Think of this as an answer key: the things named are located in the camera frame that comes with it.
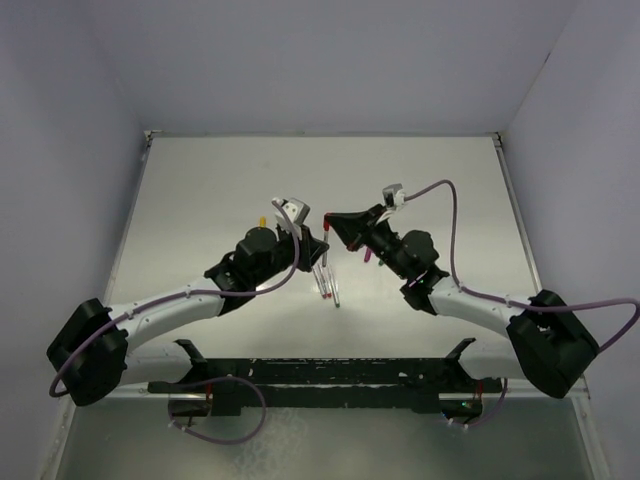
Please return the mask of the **purple-end white marker pen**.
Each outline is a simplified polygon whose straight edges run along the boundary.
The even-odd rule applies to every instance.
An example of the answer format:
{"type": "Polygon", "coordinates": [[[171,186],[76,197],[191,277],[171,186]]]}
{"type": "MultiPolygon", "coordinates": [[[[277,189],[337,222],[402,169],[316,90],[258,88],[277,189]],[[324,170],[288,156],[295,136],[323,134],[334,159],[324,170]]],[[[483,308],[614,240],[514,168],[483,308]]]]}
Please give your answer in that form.
{"type": "Polygon", "coordinates": [[[321,269],[318,266],[315,266],[312,270],[314,279],[316,281],[316,285],[318,287],[319,293],[321,295],[322,299],[327,299],[328,298],[328,292],[326,290],[326,286],[324,283],[324,279],[323,279],[323,275],[321,272],[321,269]]]}

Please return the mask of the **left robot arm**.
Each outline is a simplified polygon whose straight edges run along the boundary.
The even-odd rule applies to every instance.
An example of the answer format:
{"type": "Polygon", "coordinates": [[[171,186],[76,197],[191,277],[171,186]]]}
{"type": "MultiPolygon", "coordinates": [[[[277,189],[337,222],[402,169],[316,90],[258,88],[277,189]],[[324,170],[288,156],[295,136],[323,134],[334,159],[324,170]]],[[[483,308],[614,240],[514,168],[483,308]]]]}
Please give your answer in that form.
{"type": "Polygon", "coordinates": [[[82,302],[46,350],[55,370],[53,398],[70,396],[91,405],[123,384],[131,354],[184,325],[226,315],[259,295],[284,286],[297,271],[309,272],[327,253],[327,242],[308,227],[289,233],[278,227],[250,229],[234,250],[187,285],[129,304],[82,302]],[[278,277],[278,285],[270,281],[278,277]]]}

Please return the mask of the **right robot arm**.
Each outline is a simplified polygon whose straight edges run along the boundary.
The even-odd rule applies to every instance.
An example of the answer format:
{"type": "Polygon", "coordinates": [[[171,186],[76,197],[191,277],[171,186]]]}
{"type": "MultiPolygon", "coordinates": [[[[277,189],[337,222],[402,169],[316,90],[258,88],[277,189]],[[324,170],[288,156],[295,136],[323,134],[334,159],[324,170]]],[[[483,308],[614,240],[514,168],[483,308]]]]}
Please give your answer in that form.
{"type": "Polygon", "coordinates": [[[400,279],[404,300],[415,310],[457,318],[505,338],[500,345],[478,341],[445,366],[446,383],[467,391],[484,378],[525,379],[561,399],[599,353],[599,345],[559,295],[542,290],[523,306],[478,298],[463,291],[452,272],[437,265],[431,235],[394,232],[383,206],[355,213],[328,213],[325,226],[346,249],[366,247],[400,279]]]}

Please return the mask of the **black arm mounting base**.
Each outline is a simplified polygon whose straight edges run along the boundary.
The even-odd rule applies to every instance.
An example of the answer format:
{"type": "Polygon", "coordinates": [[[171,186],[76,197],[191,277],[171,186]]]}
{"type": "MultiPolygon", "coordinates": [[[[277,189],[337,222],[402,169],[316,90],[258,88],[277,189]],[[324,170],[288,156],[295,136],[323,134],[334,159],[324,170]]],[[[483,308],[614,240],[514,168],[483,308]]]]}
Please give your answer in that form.
{"type": "Polygon", "coordinates": [[[153,381],[179,417],[238,416],[245,408],[403,409],[472,420],[483,412],[482,394],[498,382],[474,380],[461,369],[456,347],[444,358],[204,357],[179,341],[191,362],[174,382],[153,381]]]}

